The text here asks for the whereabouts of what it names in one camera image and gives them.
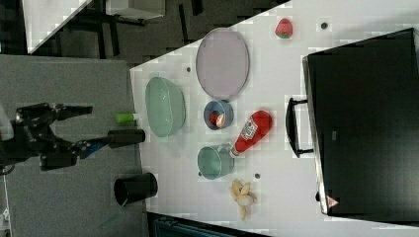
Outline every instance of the label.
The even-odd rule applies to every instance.
[[[249,120],[246,121],[246,124],[244,125],[243,130],[241,130],[241,136],[245,140],[252,139],[257,129],[258,129],[258,125],[250,117]]]
[[[333,199],[332,197],[326,196],[326,198],[327,198],[327,204],[329,208],[332,208],[333,206],[339,204],[339,201]]]
[[[236,148],[233,146],[233,147],[231,147],[231,150],[230,150],[230,156],[231,157],[233,157],[233,156],[238,156],[239,155],[239,153],[238,153],[238,151],[236,150]]]

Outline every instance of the warning label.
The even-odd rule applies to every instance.
[[[332,208],[333,206],[339,204],[339,201],[333,199],[332,197],[326,196],[327,198],[327,205],[329,206],[329,208]]]

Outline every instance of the gray floor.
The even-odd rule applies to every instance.
[[[133,111],[126,62],[0,55],[0,63],[8,65],[0,70],[0,102],[10,119],[21,106],[65,103],[93,106],[93,114],[56,122],[55,134],[64,139],[126,128],[115,121],[117,112]],[[76,166],[48,172],[38,157],[18,164],[7,176],[13,236],[147,236],[142,202],[119,215],[113,194],[115,179],[141,173],[135,147],[105,147]]]

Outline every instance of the banana peel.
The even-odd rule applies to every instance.
[[[237,202],[240,217],[244,220],[247,216],[247,209],[250,205],[257,201],[254,194],[250,193],[250,183],[244,186],[238,180],[233,181],[231,187],[228,187],[231,197]]]
[[[246,207],[239,205],[238,209],[240,211],[241,220],[244,220],[246,218]]]

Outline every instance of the white table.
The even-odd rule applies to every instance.
[[[301,60],[326,48],[419,27],[417,0],[299,0],[239,23],[232,30],[244,36],[250,55],[247,84],[232,101],[235,121],[229,128],[211,131],[203,109],[211,100],[200,87],[195,59],[200,42],[194,42],[132,68],[134,104],[143,119],[147,140],[140,144],[144,172],[158,180],[157,197],[147,200],[147,211],[269,236],[417,236],[418,229],[375,222],[329,217],[321,214],[312,154],[297,159],[288,144],[285,128],[287,102],[304,98]],[[293,21],[293,39],[279,39],[274,31],[283,17]],[[321,30],[327,22],[329,28]],[[187,104],[184,127],[167,139],[150,130],[144,102],[145,86],[155,76],[182,87]],[[310,147],[308,114],[300,106],[301,148]],[[219,180],[198,176],[199,150],[212,144],[234,142],[244,122],[257,110],[268,110],[275,124],[268,137],[237,160],[233,173]],[[261,178],[256,180],[254,174]],[[259,202],[242,221],[228,187],[234,179],[252,182]]]
[[[33,53],[92,0],[22,0],[28,53]]]

